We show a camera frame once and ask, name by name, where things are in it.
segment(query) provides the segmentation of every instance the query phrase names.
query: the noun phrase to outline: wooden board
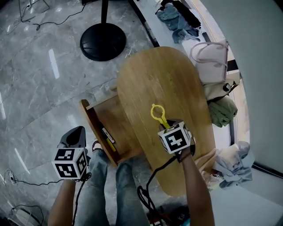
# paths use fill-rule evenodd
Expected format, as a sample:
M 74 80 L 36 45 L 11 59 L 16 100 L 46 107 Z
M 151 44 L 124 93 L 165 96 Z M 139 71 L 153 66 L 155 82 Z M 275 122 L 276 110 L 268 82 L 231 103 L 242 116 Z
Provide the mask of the wooden board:
M 165 108 L 167 119 L 184 120 L 196 139 L 194 159 L 215 148 L 199 76 L 180 51 L 158 47 L 129 57 L 118 76 L 118 96 L 153 170 L 172 157 L 157 135 L 158 121 L 150 116 L 153 103 Z M 156 177 L 168 195 L 185 194 L 184 172 L 177 161 L 158 172 Z
M 121 159 L 143 153 L 142 147 L 116 95 L 94 107 L 104 127 L 115 140 L 114 146 Z
M 87 100 L 80 101 L 82 112 L 88 121 L 96 138 L 109 157 L 110 161 L 117 166 L 119 162 L 125 161 L 133 156 L 142 153 L 139 141 L 130 125 L 128 118 L 120 104 L 118 96 L 114 96 L 99 103 L 94 108 L 87 109 Z M 101 122 L 114 138 L 114 152 L 104 139 L 98 122 Z
M 96 101 L 93 104 L 89 105 L 87 107 L 87 110 L 90 110 L 91 108 L 93 108 L 93 107 L 95 107 L 95 106 L 97 106 L 97 105 L 99 105 L 99 104 L 101 104 L 101 103 L 103 103 L 103 102 L 105 102 L 105 101 L 107 101 L 107 100 L 117 96 L 117 95 L 118 95 L 117 93 L 114 93 L 114 94 L 111 94 L 110 96 L 107 96 L 105 99 L 102 99 L 101 101 Z

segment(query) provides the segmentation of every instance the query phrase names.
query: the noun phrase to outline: marble floor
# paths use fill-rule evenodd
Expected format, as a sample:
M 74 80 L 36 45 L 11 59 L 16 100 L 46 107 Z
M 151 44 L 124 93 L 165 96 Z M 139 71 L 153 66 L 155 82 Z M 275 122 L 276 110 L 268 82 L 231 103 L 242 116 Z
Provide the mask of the marble floor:
M 28 0 L 21 0 L 22 9 Z M 46 0 L 27 9 L 23 19 L 31 22 L 61 22 L 82 9 L 78 0 Z M 0 213 L 8 216 L 11 206 L 39 205 L 46 225 L 49 210 L 59 184 L 13 186 L 2 183 L 4 172 L 11 169 L 18 179 L 30 183 L 56 181 L 51 157 L 61 136 L 78 125 L 86 128 L 87 148 L 95 139 L 79 109 L 79 101 L 90 103 L 110 95 L 119 67 L 138 51 L 152 48 L 141 22 L 127 1 L 110 1 L 107 21 L 118 25 L 127 36 L 125 50 L 107 62 L 87 59 L 80 51 L 82 33 L 100 21 L 101 1 L 85 6 L 82 13 L 62 25 L 45 24 L 37 31 L 31 23 L 19 23 L 18 1 L 9 1 L 0 10 Z M 151 171 L 144 156 L 135 160 L 137 184 L 144 185 Z M 154 202 L 184 203 L 164 194 L 157 181 L 151 186 Z M 115 168 L 109 166 L 105 188 L 106 210 L 111 224 L 116 219 Z M 39 210 L 33 214 L 41 219 Z

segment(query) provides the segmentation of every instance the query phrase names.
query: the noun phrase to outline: yellow plastic handle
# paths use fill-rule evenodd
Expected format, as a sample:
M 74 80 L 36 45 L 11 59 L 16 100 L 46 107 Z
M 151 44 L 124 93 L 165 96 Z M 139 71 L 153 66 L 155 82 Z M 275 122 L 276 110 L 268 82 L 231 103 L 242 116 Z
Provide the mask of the yellow plastic handle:
M 161 108 L 161 110 L 162 110 L 161 118 L 157 118 L 157 117 L 155 117 L 155 116 L 153 115 L 153 109 L 154 109 L 155 107 Z M 165 128 L 169 128 L 169 127 L 170 127 L 169 124 L 167 123 L 166 118 L 165 118 L 165 109 L 164 109 L 164 107 L 162 107 L 161 105 L 152 104 L 152 108 L 151 108 L 151 110 L 150 110 L 150 114 L 151 114 L 151 117 L 152 117 L 153 119 L 159 121 L 160 124 L 163 124 L 163 125 L 165 126 Z

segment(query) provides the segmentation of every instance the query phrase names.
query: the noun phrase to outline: black stand pole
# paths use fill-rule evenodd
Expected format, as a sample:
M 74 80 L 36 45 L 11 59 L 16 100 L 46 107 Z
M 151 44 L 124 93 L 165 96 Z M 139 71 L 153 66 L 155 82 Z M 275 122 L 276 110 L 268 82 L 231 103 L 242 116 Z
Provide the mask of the black stand pole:
M 106 23 L 107 10 L 108 10 L 108 1 L 109 1 L 109 0 L 102 0 L 102 6 L 101 6 L 101 23 Z
M 118 26 L 106 23 L 108 0 L 102 0 L 101 23 L 88 28 L 80 38 L 82 53 L 91 60 L 112 60 L 124 50 L 126 35 Z

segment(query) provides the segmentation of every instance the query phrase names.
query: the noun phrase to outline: white wall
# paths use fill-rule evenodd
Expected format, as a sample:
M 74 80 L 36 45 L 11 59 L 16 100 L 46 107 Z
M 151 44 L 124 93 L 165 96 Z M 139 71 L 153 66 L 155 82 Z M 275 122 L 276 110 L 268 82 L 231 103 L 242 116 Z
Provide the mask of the white wall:
M 283 12 L 273 0 L 201 0 L 243 76 L 256 161 L 283 173 Z
M 249 192 L 241 186 L 210 193 L 215 225 L 275 226 L 283 207 Z

